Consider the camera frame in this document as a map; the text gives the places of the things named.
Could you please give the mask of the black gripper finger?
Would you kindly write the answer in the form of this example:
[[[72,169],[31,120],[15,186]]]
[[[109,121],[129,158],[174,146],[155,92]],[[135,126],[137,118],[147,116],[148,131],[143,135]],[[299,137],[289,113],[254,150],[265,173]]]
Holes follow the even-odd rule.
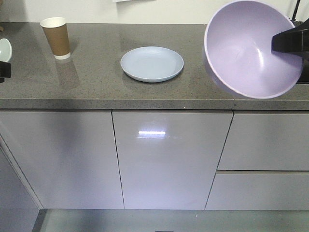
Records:
[[[272,37],[272,50],[309,59],[309,20]]]
[[[0,83],[5,81],[5,78],[11,78],[11,64],[9,62],[0,62]]]

